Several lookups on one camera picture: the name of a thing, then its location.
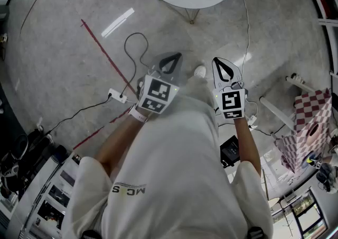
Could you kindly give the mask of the red white checkered bag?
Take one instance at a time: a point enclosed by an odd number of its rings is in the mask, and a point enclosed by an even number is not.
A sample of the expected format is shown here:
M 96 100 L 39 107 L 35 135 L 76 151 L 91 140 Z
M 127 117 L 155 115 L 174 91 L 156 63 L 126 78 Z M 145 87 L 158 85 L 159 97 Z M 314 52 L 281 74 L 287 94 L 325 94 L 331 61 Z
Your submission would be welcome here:
M 325 89 L 297 96 L 295 111 L 292 134 L 276 139 L 274 145 L 281 153 L 281 164 L 298 173 L 311 152 L 319 155 L 325 147 L 332 115 L 332 95 Z

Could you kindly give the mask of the person's right forearm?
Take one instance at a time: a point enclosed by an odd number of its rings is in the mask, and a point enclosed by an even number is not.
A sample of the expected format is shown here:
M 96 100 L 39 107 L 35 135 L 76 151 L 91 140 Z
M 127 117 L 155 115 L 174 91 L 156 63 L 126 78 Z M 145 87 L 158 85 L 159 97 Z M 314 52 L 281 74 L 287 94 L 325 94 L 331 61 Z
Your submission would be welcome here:
M 238 139 L 238 148 L 239 148 L 239 157 L 240 162 L 250 162 L 259 176 L 261 176 L 261 163 L 259 152 L 252 137 L 251 131 L 249 129 L 246 119 L 236 118 L 234 119 L 234 125 L 236 128 L 237 139 Z

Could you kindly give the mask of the person's left forearm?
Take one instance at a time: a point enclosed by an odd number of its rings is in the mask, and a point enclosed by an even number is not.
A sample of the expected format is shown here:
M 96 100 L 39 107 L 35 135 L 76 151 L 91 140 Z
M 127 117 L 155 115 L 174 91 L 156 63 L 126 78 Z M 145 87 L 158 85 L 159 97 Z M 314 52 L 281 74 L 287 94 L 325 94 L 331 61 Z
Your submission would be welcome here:
M 144 122 L 128 115 L 104 141 L 95 159 L 102 165 L 109 177 L 143 125 Z

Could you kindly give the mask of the black device box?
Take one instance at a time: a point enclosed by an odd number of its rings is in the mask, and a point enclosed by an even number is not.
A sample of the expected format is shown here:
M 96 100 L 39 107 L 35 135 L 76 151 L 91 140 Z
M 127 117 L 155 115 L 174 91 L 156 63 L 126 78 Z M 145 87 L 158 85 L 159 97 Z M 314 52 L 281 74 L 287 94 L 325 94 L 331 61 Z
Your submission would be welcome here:
M 233 167 L 240 160 L 238 139 L 235 135 L 220 145 L 220 159 L 224 168 Z

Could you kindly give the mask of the white power strip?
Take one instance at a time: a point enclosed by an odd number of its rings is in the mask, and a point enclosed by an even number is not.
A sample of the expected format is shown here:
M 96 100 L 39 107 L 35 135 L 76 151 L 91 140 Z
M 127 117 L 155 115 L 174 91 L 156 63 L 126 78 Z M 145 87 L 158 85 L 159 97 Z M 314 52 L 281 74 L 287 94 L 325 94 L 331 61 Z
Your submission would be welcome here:
M 127 101 L 127 96 L 110 88 L 108 91 L 108 96 L 110 96 L 111 98 L 121 102 L 121 103 L 125 103 Z

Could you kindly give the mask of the white tube leg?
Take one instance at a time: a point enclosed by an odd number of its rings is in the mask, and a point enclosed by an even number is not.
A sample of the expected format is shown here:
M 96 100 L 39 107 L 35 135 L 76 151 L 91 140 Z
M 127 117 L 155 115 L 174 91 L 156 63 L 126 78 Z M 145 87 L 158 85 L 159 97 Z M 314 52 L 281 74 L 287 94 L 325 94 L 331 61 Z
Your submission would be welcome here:
M 291 76 L 286 76 L 286 81 L 308 93 L 312 93 L 315 91 L 314 88 L 305 84 L 304 79 L 297 73 L 293 73 Z
M 268 101 L 264 97 L 260 97 L 259 101 L 268 108 L 275 116 L 277 116 L 290 130 L 294 130 L 294 121 L 288 117 L 285 113 L 283 113 L 280 109 L 278 109 L 275 105 L 273 105 L 270 101 Z

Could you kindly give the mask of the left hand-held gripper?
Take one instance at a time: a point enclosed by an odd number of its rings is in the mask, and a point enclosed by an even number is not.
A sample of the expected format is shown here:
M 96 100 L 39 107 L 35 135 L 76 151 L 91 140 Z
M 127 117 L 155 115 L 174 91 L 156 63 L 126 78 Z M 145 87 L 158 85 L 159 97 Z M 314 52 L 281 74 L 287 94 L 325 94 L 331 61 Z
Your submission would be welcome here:
M 180 52 L 165 52 L 156 55 L 151 62 L 151 71 L 145 75 L 142 97 L 138 106 L 145 110 L 146 115 L 161 114 L 174 100 L 180 88 L 172 82 L 178 79 L 183 57 Z M 167 80 L 161 77 L 165 73 Z

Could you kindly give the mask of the person's left hand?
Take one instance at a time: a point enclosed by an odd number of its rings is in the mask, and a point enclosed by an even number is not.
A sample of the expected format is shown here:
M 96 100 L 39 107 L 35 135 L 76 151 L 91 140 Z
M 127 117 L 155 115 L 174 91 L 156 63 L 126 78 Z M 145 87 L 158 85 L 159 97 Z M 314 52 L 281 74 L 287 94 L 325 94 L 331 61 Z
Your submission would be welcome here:
M 143 87 L 143 84 L 144 84 L 144 80 L 145 80 L 145 76 L 143 76 L 143 77 L 141 77 L 137 80 L 137 102 L 134 104 L 136 110 L 138 112 L 140 112 L 142 115 L 146 115 L 145 110 L 143 108 L 139 107 L 138 104 L 139 104 L 139 101 L 142 97 L 142 87 Z

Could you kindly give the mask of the person's white T-shirt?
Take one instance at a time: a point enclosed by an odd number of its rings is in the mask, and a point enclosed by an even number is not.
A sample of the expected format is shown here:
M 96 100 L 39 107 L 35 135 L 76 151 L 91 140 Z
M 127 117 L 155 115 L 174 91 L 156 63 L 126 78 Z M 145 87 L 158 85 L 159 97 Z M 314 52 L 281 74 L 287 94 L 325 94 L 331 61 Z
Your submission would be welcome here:
M 272 238 L 259 173 L 242 161 L 229 181 L 213 125 L 193 118 L 147 122 L 115 179 L 96 159 L 82 158 L 62 238 L 80 239 L 93 227 L 102 239 L 247 239 L 254 227 Z

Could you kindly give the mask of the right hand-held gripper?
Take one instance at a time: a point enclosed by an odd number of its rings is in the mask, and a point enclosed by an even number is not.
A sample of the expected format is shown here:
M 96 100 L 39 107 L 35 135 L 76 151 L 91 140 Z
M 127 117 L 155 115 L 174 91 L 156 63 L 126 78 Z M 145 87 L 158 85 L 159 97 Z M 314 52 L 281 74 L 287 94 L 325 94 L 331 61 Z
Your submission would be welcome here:
M 243 118 L 248 91 L 244 88 L 240 69 L 231 61 L 215 57 L 212 60 L 215 89 L 212 91 L 219 111 L 225 119 Z

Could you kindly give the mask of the white wristband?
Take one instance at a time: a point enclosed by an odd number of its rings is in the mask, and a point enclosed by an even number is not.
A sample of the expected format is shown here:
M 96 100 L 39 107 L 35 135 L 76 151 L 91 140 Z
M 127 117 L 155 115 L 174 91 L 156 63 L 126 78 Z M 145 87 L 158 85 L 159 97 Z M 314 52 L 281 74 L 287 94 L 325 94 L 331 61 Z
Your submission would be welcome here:
M 137 119 L 142 123 L 146 123 L 148 120 L 147 116 L 142 115 L 139 111 L 136 110 L 136 105 L 133 105 L 132 108 L 129 110 L 128 114 L 133 118 Z

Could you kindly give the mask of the pile of black bags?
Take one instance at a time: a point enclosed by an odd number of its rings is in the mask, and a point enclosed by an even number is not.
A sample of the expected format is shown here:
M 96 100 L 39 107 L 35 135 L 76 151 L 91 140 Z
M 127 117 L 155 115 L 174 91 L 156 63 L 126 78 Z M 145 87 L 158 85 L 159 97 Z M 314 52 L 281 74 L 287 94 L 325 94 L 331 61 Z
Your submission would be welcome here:
M 12 148 L 0 158 L 0 197 L 9 199 L 12 194 L 21 198 L 33 177 L 48 158 L 59 164 L 69 156 L 62 145 L 55 146 L 50 133 L 42 126 L 29 135 L 21 134 Z

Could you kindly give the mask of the low white picture cabinet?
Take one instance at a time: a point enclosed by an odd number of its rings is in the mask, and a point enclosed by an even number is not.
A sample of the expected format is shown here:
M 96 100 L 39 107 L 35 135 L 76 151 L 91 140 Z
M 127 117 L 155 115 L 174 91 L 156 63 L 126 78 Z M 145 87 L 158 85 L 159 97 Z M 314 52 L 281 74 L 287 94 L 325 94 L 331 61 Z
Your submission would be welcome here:
M 15 239 L 62 239 L 61 226 L 80 160 L 81 156 L 73 152 L 62 164 L 50 160 L 51 171 L 46 173 Z

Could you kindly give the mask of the person's beige trousers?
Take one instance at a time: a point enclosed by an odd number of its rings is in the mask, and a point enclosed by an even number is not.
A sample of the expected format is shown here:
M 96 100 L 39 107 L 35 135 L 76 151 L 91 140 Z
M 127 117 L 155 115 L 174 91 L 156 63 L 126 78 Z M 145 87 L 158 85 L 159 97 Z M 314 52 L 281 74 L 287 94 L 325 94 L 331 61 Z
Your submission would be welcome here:
M 167 115 L 184 119 L 189 126 L 210 127 L 217 131 L 213 96 L 205 78 L 192 76 L 166 110 Z

